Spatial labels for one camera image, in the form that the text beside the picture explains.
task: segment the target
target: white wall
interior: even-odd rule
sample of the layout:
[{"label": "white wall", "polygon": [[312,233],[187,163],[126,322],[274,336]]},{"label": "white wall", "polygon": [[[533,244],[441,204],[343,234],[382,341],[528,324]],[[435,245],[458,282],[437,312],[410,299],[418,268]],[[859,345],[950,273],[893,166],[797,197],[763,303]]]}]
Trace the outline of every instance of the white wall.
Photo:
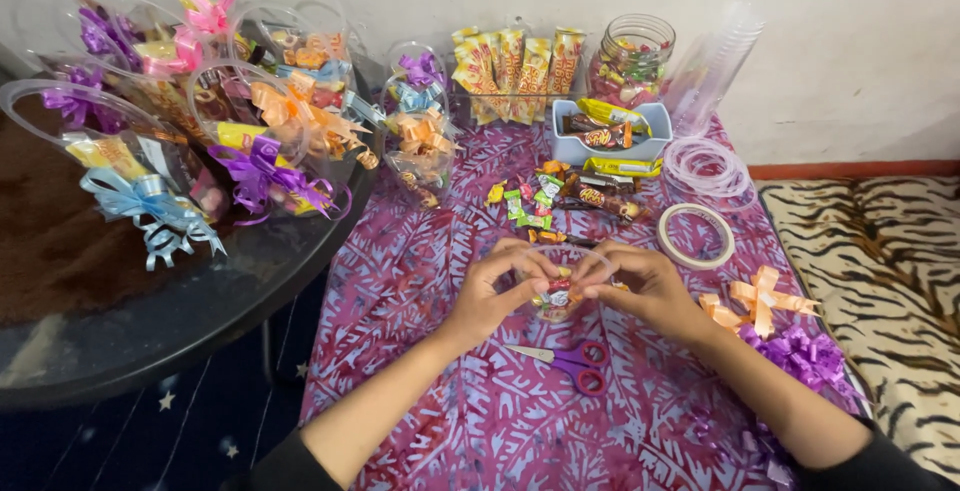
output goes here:
[{"label": "white wall", "polygon": [[[0,0],[6,7],[15,0]],[[292,4],[297,0],[285,0]],[[626,13],[659,16],[678,51],[725,0],[343,0],[368,54],[522,16],[598,36]],[[751,165],[960,159],[960,0],[748,0],[769,20],[720,114]],[[10,43],[6,14],[0,32]]]}]

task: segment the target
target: aha logo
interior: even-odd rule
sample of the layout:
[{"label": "aha logo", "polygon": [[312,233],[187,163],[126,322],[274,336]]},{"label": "aha logo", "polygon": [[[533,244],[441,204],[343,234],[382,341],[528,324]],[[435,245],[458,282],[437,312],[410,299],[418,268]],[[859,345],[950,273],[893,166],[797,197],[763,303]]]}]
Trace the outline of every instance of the aha logo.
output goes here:
[{"label": "aha logo", "polygon": [[580,200],[594,206],[600,206],[603,204],[603,193],[592,188],[583,189],[580,191]]},{"label": "aha logo", "polygon": [[610,142],[610,130],[592,130],[586,134],[586,136],[583,138],[583,142],[586,142],[587,146],[603,146],[604,144]]}]

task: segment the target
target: person's right hand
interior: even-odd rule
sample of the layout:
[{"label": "person's right hand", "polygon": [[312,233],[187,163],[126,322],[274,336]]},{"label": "person's right hand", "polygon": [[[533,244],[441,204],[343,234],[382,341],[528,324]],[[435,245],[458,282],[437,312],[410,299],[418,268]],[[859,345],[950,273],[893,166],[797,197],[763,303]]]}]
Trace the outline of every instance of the person's right hand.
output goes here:
[{"label": "person's right hand", "polygon": [[630,292],[605,284],[606,264],[585,258],[573,271],[572,281],[583,296],[639,318],[661,336],[690,345],[723,332],[690,298],[690,292],[666,255],[625,243],[605,240],[593,250],[613,266],[613,276]]}]

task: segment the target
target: glass jar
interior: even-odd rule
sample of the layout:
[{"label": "glass jar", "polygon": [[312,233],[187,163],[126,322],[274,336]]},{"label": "glass jar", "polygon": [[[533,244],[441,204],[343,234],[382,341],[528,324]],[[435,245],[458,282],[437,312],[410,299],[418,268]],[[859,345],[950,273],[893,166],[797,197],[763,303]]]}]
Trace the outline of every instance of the glass jar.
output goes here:
[{"label": "glass jar", "polygon": [[655,16],[624,14],[613,19],[590,60],[589,96],[624,109],[657,101],[676,41],[673,27]]}]

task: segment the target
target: black round table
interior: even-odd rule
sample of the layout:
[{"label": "black round table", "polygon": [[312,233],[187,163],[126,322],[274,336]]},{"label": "black round table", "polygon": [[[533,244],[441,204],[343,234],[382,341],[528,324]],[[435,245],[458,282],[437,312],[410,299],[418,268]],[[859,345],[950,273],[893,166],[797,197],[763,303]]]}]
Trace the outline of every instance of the black round table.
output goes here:
[{"label": "black round table", "polygon": [[[369,89],[357,75],[357,92]],[[363,133],[382,155],[379,131]],[[84,317],[57,314],[0,329],[0,410],[98,401],[145,387],[265,325],[333,260],[363,214],[377,170],[334,163],[353,197],[339,221],[270,217],[223,239],[217,253],[150,294]],[[346,203],[344,193],[337,205]],[[269,353],[269,343],[265,342]]]}]

